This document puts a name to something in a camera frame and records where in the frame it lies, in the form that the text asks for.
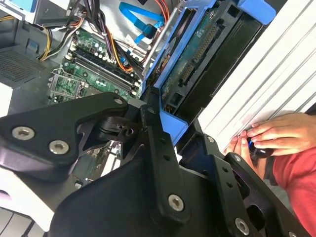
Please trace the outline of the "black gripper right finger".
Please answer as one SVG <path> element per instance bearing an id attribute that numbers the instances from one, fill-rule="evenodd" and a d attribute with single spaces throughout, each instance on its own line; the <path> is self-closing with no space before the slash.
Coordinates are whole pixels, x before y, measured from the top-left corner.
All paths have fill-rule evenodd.
<path id="1" fill-rule="evenodd" d="M 241 156 L 223 155 L 197 120 L 177 145 L 191 206 L 183 237 L 306 237 L 308 232 Z"/>

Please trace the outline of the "person's left hand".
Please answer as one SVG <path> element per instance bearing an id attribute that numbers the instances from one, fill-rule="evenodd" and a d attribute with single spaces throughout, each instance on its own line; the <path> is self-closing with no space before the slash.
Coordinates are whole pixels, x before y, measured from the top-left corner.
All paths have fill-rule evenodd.
<path id="1" fill-rule="evenodd" d="M 229 145 L 224 150 L 224 155 L 229 152 L 234 152 L 240 155 L 261 179 L 264 178 L 267 159 L 259 159 L 256 165 L 253 164 L 248 148 L 246 131 L 242 131 L 239 136 L 235 136 L 230 141 Z"/>

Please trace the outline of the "person's right hand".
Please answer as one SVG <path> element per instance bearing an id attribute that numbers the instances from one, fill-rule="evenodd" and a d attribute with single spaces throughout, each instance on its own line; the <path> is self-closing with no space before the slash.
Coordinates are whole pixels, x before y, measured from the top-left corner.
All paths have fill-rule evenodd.
<path id="1" fill-rule="evenodd" d="M 256 148 L 272 149 L 274 156 L 296 154 L 316 146 L 316 117 L 305 113 L 283 115 L 253 124 L 247 136 Z"/>

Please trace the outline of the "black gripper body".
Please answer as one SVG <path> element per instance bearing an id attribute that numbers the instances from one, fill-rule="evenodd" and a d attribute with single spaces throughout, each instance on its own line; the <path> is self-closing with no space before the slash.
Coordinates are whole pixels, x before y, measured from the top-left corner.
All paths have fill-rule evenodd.
<path id="1" fill-rule="evenodd" d="M 231 166 L 209 156 L 208 177 L 175 154 L 145 155 L 76 191 L 57 208 L 50 237 L 217 237 L 230 227 L 217 184 Z"/>

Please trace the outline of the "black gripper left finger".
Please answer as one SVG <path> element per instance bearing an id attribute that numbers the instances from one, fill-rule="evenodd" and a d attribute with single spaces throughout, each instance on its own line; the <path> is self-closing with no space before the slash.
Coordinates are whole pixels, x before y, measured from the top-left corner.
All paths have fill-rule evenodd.
<path id="1" fill-rule="evenodd" d="M 145 155 L 175 154 L 161 125 L 156 89 L 147 89 L 140 107 L 105 92 L 3 117 L 0 164 L 39 180 L 62 181 L 83 153 L 110 140 L 123 144 L 123 166 Z"/>

